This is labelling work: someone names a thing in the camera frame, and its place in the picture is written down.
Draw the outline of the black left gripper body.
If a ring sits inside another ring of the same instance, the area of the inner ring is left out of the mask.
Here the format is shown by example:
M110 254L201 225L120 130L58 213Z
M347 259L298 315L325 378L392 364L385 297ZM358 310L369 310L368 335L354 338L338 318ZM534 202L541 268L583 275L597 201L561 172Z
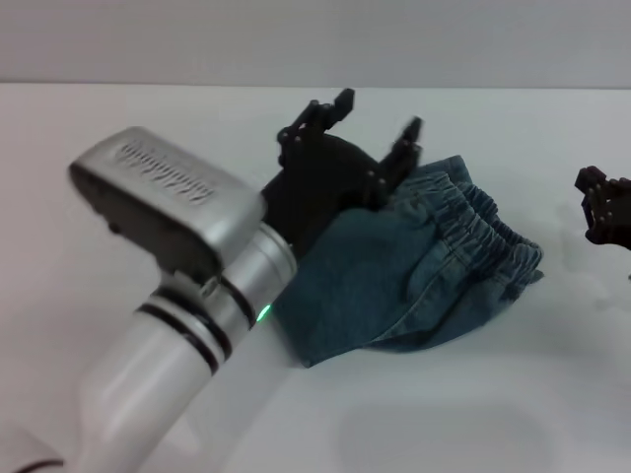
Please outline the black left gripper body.
M329 134L280 134L281 170L262 189L263 222L306 256L339 213L375 210L392 189L391 158L376 161L356 145Z

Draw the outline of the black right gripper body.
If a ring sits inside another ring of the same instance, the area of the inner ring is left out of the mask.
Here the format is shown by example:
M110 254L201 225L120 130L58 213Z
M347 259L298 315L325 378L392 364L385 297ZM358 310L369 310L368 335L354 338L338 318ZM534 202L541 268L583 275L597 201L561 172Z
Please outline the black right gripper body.
M630 244L630 213L610 212L596 214L593 210L585 212L588 229L585 237L588 241L596 245Z

